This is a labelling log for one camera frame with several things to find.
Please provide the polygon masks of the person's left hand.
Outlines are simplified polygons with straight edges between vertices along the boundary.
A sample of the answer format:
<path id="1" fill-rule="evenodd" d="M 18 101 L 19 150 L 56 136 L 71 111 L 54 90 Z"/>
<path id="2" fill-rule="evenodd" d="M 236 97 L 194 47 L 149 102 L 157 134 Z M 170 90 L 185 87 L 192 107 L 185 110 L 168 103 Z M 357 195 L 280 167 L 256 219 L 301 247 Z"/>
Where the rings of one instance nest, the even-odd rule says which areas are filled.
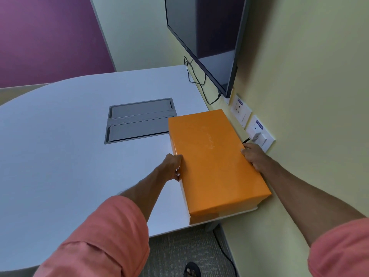
<path id="1" fill-rule="evenodd" d="M 172 163 L 172 155 L 167 154 L 163 162 L 158 166 L 159 178 L 164 181 L 176 180 L 180 181 L 180 166 L 181 164 Z"/>

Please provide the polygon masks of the person's right hand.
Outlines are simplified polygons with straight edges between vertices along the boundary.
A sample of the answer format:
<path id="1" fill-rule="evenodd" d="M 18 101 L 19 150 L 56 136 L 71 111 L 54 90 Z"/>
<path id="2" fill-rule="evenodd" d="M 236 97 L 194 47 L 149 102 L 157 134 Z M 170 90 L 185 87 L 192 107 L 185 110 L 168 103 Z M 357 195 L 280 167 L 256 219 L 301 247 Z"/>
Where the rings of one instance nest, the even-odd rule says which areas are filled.
<path id="1" fill-rule="evenodd" d="M 255 144 L 254 153 L 243 154 L 243 156 L 258 172 L 264 172 L 271 162 L 271 158 L 257 144 Z"/>

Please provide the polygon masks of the orange rectangular box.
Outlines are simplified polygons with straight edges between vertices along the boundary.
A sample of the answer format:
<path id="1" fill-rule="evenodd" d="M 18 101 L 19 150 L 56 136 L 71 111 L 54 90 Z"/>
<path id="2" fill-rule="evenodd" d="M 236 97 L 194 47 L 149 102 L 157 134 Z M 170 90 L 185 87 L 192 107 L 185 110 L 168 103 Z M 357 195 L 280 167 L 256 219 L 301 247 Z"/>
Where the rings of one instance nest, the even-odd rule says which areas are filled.
<path id="1" fill-rule="evenodd" d="M 272 193 L 249 163 L 222 110 L 168 119 L 174 155 L 182 155 L 179 178 L 189 224 L 252 210 Z"/>

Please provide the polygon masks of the person's right forearm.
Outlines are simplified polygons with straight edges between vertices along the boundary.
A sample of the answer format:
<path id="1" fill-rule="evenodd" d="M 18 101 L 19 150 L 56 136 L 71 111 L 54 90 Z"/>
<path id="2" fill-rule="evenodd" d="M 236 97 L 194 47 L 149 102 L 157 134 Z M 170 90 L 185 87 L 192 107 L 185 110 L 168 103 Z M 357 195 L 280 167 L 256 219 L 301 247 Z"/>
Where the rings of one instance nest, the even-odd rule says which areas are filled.
<path id="1" fill-rule="evenodd" d="M 366 218 L 346 202 L 288 172 L 267 155 L 256 157 L 252 164 L 269 182 L 309 247 L 329 230 Z"/>

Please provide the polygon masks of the person's left forearm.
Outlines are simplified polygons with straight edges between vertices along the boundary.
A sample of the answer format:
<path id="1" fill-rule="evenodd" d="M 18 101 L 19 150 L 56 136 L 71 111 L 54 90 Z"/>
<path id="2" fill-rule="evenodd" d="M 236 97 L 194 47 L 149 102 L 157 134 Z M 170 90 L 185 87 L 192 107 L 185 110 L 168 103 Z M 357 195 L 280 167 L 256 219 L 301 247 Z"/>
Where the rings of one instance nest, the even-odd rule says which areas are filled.
<path id="1" fill-rule="evenodd" d="M 134 202 L 148 222 L 159 195 L 168 181 L 167 176 L 164 166 L 159 165 L 148 176 L 119 195 Z"/>

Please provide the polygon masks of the white plug adapter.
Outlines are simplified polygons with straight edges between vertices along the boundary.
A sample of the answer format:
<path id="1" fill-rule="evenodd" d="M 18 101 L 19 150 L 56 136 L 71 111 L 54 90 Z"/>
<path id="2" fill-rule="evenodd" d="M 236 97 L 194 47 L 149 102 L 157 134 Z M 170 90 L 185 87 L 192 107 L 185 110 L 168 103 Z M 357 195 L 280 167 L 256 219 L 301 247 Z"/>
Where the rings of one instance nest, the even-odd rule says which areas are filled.
<path id="1" fill-rule="evenodd" d="M 256 133 L 252 137 L 252 142 L 254 144 L 259 145 L 260 147 L 262 147 L 265 144 L 266 140 L 267 140 L 267 137 L 262 132 Z"/>

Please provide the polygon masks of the person's black sandal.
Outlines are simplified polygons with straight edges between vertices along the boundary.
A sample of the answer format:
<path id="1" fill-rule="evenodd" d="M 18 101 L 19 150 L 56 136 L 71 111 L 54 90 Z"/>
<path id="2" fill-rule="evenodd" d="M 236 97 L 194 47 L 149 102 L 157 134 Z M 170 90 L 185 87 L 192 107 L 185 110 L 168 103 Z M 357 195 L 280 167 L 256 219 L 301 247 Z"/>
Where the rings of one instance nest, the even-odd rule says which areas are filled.
<path id="1" fill-rule="evenodd" d="M 201 271 L 196 263 L 190 261 L 185 266 L 183 277 L 201 277 Z"/>

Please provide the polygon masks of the pink left shirt sleeve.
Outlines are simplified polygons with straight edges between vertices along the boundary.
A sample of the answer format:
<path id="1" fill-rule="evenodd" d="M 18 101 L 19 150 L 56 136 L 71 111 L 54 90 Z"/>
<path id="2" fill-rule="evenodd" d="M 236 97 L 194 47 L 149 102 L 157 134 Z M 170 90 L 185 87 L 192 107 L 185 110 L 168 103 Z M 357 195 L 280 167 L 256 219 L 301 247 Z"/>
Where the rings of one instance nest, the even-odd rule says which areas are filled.
<path id="1" fill-rule="evenodd" d="M 105 200 L 36 270 L 34 277 L 138 277 L 150 253 L 138 206 Z"/>

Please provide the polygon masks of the pink shirt sleeve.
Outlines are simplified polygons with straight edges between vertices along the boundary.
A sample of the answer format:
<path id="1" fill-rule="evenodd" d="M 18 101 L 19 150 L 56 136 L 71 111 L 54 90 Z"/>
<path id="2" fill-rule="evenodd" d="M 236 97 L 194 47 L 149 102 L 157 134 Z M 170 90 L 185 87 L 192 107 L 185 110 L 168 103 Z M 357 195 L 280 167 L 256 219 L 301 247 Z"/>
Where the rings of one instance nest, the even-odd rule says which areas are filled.
<path id="1" fill-rule="evenodd" d="M 150 253 L 138 206 L 105 200 L 36 270 L 34 277 L 138 277 Z"/>
<path id="2" fill-rule="evenodd" d="M 307 262 L 313 277 L 369 277 L 369 218 L 321 235 L 311 245 Z"/>

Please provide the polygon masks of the pink right shirt sleeve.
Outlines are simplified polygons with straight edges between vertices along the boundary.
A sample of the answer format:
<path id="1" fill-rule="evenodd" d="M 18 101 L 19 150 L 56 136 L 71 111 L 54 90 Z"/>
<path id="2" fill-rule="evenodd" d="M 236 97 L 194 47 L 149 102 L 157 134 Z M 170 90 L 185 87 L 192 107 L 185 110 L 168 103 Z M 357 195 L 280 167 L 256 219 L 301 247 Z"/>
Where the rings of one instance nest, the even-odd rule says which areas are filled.
<path id="1" fill-rule="evenodd" d="M 321 235 L 311 245 L 307 262 L 313 277 L 369 277 L 369 218 Z"/>

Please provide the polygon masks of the white wall socket with plug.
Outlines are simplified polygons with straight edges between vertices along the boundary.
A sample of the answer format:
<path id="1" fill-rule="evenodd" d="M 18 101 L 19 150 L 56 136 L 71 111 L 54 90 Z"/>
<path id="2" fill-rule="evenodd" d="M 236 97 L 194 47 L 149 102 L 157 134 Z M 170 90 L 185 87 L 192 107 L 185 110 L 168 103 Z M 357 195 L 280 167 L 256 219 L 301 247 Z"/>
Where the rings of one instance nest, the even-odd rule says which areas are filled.
<path id="1" fill-rule="evenodd" d="M 275 143 L 274 136 L 270 134 L 256 115 L 252 115 L 250 118 L 246 126 L 246 132 L 250 141 L 259 145 L 265 153 Z"/>

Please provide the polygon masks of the white wall socket plate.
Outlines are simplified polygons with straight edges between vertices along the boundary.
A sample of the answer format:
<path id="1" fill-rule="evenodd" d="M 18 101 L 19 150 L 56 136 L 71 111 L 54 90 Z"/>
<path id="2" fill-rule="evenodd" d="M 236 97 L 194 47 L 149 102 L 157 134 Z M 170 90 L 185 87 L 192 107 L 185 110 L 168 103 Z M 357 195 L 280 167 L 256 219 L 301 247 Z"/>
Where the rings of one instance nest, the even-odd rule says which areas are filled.
<path id="1" fill-rule="evenodd" d="M 242 128 L 245 129 L 249 118 L 252 115 L 252 110 L 237 94 L 234 95 L 231 112 Z"/>

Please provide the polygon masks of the black wall-mounted monitor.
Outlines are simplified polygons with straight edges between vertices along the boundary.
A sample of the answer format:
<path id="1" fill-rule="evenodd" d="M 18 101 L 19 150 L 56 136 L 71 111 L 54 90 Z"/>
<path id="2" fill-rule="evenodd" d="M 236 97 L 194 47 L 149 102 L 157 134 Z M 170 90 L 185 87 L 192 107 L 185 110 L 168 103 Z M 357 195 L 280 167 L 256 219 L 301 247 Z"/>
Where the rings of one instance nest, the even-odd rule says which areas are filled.
<path id="1" fill-rule="evenodd" d="M 251 0 L 165 0 L 167 27 L 225 98 L 231 96 Z"/>

